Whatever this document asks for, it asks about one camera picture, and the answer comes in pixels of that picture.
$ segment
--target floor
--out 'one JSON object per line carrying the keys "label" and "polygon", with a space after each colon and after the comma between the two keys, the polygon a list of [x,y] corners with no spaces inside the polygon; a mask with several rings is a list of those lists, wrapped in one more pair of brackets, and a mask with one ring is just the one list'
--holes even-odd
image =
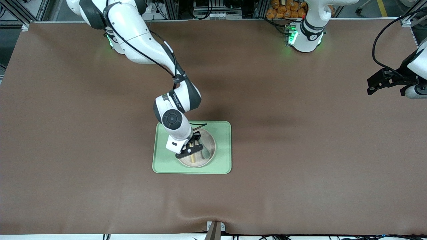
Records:
{"label": "floor", "polygon": [[[51,7],[50,16],[48,20],[52,21],[83,21],[82,17],[74,14],[68,8],[65,0],[52,0],[54,1]],[[360,14],[356,14],[356,9],[364,4],[367,0],[360,0],[358,3],[346,6],[339,13],[339,18],[380,18],[380,17],[397,17],[402,15],[407,9],[399,0],[372,0],[366,5]],[[385,11],[380,11],[379,2],[383,2]],[[159,13],[152,11],[152,15],[144,17],[147,19],[162,19]],[[0,27],[0,63],[7,66],[9,59],[12,55],[18,36],[21,29],[2,29]],[[424,26],[417,26],[414,28],[414,34],[418,41],[427,38],[427,28]]]}

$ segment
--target green placemat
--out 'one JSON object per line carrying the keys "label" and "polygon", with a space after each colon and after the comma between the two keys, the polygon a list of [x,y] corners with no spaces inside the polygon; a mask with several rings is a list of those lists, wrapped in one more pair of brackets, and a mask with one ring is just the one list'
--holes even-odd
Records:
{"label": "green placemat", "polygon": [[168,134],[158,123],[154,142],[153,171],[156,173],[186,174],[227,174],[231,171],[231,125],[227,121],[190,121],[207,123],[203,128],[215,140],[216,149],[213,159],[203,167],[187,167],[175,157],[175,153],[165,148]]}

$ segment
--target metal frame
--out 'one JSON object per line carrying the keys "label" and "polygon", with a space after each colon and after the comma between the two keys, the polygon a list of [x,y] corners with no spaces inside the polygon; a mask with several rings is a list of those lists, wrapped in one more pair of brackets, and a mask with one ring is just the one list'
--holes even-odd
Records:
{"label": "metal frame", "polygon": [[[421,9],[422,7],[425,7],[426,5],[427,5],[427,0],[418,0],[414,5],[412,5],[412,7],[410,7],[408,9],[407,12],[405,12],[405,14],[408,12],[412,12],[412,11],[416,11],[418,9]],[[415,17],[415,15],[416,14],[412,14],[412,15],[409,15],[406,18],[402,19],[402,21],[401,21],[402,26],[414,26],[414,25],[417,25],[422,19],[426,19],[426,16],[424,16],[423,18],[411,23],[411,20]]]}
{"label": "metal frame", "polygon": [[34,16],[18,0],[0,0],[0,4],[17,20],[1,21],[0,26],[3,28],[21,28],[22,25],[28,28],[31,22],[41,21],[45,17],[46,8],[50,0],[42,0],[37,15]]}
{"label": "metal frame", "polygon": [[6,11],[12,14],[12,16],[14,16],[18,21],[22,22],[22,24],[25,26],[29,26],[30,22],[37,20],[34,17],[34,15],[31,14],[31,12],[28,11],[28,9],[26,9],[17,0],[1,0],[0,3],[2,7],[6,9]]}
{"label": "metal frame", "polygon": [[164,4],[166,7],[167,18],[169,20],[177,20],[178,19],[178,3],[175,0],[164,0]]}
{"label": "metal frame", "polygon": [[270,7],[270,0],[260,0],[258,6],[254,11],[254,17],[265,17],[268,8]]}

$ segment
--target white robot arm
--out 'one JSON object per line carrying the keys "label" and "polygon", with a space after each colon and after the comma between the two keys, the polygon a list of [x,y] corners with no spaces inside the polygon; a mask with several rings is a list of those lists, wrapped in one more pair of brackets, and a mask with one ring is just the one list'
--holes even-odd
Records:
{"label": "white robot arm", "polygon": [[67,0],[73,12],[80,13],[93,28],[105,29],[114,38],[117,52],[135,63],[157,64],[173,77],[173,89],[155,99],[153,110],[169,134],[166,148],[181,157],[195,153],[188,150],[195,149],[200,133],[193,132],[184,113],[199,106],[202,100],[200,92],[182,70],[167,42],[159,44],[153,38],[135,2],[138,0],[109,0],[108,6],[104,7],[100,1],[98,4],[92,0],[80,0],[78,4],[73,1]]}
{"label": "white robot arm", "polygon": [[291,46],[300,52],[311,52],[323,36],[323,30],[331,18],[331,10],[328,5],[351,5],[359,0],[305,0],[308,5],[308,12],[305,18],[293,23],[295,33],[288,37]]}
{"label": "white robot arm", "polygon": [[405,85],[401,95],[427,99],[427,38],[409,55],[395,72],[383,68],[368,79],[368,95],[379,89]]}

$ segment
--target green led light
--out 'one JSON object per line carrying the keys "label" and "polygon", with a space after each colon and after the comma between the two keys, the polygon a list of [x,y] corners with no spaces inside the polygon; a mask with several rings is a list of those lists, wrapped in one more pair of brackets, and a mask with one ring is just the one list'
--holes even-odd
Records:
{"label": "green led light", "polygon": [[110,36],[107,35],[108,41],[110,41],[110,46],[113,47],[113,43],[111,43]]}
{"label": "green led light", "polygon": [[297,36],[298,36],[298,31],[294,31],[294,33],[291,34],[291,36],[289,36],[289,44],[294,44]]}

